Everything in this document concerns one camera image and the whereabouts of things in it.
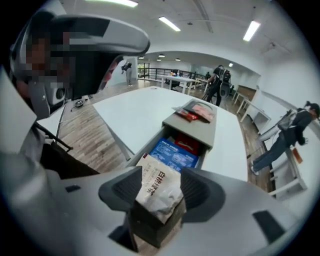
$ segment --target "gray backpack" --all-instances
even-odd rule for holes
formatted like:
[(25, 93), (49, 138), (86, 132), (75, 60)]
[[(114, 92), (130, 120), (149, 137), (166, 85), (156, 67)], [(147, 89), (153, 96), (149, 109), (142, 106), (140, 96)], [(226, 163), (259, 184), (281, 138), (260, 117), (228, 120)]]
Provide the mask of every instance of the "gray backpack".
[(294, 122), (299, 112), (296, 109), (290, 109), (277, 123), (277, 126), (279, 127), (279, 129), (282, 131), (286, 131), (289, 128), (295, 127), (295, 125), (292, 125), (292, 123)]

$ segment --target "window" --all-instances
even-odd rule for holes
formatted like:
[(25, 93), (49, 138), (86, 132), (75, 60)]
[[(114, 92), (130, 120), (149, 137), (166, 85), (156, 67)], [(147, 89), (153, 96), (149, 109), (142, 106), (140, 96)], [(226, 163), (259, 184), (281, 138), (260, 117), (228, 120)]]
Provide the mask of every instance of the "window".
[(149, 77), (149, 63), (138, 63), (138, 77), (145, 78)]

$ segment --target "jeans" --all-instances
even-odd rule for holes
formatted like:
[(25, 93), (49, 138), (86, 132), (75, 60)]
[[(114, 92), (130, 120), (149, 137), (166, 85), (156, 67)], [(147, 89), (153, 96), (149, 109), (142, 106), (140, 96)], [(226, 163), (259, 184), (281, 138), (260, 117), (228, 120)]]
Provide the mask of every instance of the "jeans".
[(264, 167), (269, 166), (286, 151), (287, 147), (287, 142), (285, 141), (283, 134), (280, 133), (278, 139), (272, 145), (270, 150), (253, 161), (253, 170), (258, 172)]
[(220, 85), (214, 85), (212, 88), (209, 89), (208, 97), (206, 98), (207, 102), (211, 101), (211, 98), (216, 94), (216, 103), (215, 105), (219, 107), (221, 102), (221, 95), (220, 95)]

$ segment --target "fluorescent light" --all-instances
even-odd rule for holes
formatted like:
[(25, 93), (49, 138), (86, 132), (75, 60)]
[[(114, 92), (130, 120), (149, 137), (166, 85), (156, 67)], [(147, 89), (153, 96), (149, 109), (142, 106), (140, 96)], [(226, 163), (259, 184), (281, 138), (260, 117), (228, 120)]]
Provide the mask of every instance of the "fluorescent light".
[(251, 21), (250, 26), (248, 27), (248, 30), (246, 31), (243, 40), (249, 42), (251, 38), (256, 33), (257, 29), (260, 27), (260, 23), (256, 21)]
[(178, 28), (175, 24), (173, 24), (170, 20), (168, 20), (165, 17), (160, 17), (159, 20), (162, 21), (163, 23), (167, 24), (174, 31), (181, 31), (180, 28)]
[(129, 7), (136, 7), (138, 5), (137, 2), (131, 1), (131, 0), (87, 0), (87, 1), (100, 1), (100, 2), (109, 2), (109, 3), (115, 3), (115, 4), (120, 4), (124, 6), (129, 6)]

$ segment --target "blue package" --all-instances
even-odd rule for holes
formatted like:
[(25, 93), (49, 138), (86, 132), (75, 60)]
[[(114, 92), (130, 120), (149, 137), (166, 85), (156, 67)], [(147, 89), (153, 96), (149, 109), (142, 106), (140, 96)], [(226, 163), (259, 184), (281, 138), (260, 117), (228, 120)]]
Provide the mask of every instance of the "blue package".
[(165, 138), (161, 138), (157, 142), (155, 148), (151, 151), (150, 156), (158, 159), (179, 173), (184, 167), (195, 167), (198, 161), (197, 156), (173, 144)]

